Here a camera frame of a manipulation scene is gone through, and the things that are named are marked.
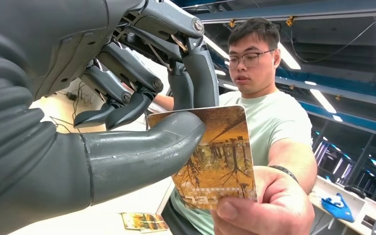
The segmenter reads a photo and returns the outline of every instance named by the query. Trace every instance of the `card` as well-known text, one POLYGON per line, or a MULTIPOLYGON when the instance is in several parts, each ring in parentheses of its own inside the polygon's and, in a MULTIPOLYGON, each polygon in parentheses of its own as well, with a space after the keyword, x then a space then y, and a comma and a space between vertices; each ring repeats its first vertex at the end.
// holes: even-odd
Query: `card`
POLYGON ((150 114, 150 127, 176 112, 196 114, 206 131, 187 164, 172 176, 186 207, 213 210, 223 197, 257 201, 245 110, 240 105, 150 114))
POLYGON ((158 232, 169 229, 160 214, 149 213, 122 213, 126 229, 140 230, 142 233, 158 232))

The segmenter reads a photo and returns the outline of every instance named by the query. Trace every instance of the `black glasses frame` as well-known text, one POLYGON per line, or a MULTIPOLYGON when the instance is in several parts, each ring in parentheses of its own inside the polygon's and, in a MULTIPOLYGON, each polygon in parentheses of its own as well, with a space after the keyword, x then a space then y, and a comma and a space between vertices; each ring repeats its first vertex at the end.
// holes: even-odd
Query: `black glasses frame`
MULTIPOLYGON (((276 50, 276 49, 271 49, 271 50, 267 50, 267 51, 264 51, 264 52, 250 52, 250 53, 247 53, 247 54, 242 55, 240 58, 241 58, 242 61, 244 61, 244 56, 246 56, 246 55, 250 55, 250 54, 256 54, 256 55, 257 55, 257 60, 258 60, 256 65, 253 65, 253 66, 247 66, 247 65, 244 63, 244 65, 245 65, 246 67, 249 67, 249 68, 250 68, 250 67, 255 67, 255 66, 259 65, 259 59, 260 59, 260 56, 261 56, 261 55, 266 54, 266 53, 271 52, 271 51, 274 51, 274 50, 276 50)), ((224 63, 225 63, 225 65, 227 66, 227 68, 233 70, 233 69, 236 69, 237 66, 238 66, 238 64, 240 63, 240 58, 239 58, 238 56, 232 55, 232 56, 230 56, 229 58, 224 58, 224 63), (233 57, 234 57, 234 58, 237 58, 237 64, 236 64, 236 66, 230 66, 230 59, 233 58, 233 57)))

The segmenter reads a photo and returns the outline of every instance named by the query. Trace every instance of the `blue glove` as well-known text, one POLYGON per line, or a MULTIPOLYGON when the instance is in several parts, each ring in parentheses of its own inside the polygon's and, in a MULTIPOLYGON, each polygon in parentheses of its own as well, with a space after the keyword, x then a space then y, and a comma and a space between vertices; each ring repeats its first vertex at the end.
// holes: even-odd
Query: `blue glove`
POLYGON ((341 199, 340 201, 337 202, 330 197, 326 199, 322 198, 322 207, 337 219, 354 222, 355 220, 353 218, 351 210, 348 207, 347 203, 345 203, 342 195, 340 193, 337 193, 336 195, 341 199))

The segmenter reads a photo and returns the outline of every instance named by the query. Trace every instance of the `man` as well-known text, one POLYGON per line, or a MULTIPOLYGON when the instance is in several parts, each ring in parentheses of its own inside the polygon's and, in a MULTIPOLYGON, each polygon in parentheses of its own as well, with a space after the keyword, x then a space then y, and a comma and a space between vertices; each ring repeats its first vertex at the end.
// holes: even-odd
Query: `man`
MULTIPOLYGON (((262 18, 237 26, 229 37, 228 62, 239 91, 220 96, 220 106, 241 104, 246 110, 258 203, 224 198, 216 211, 190 210, 175 190, 164 211, 165 220, 176 223, 174 234, 309 234, 314 211, 307 194, 317 175, 312 125, 300 104, 275 86, 279 39, 276 26, 262 18), (274 165, 284 168, 269 167, 274 165)), ((173 109, 171 97, 160 95, 155 102, 173 109)))

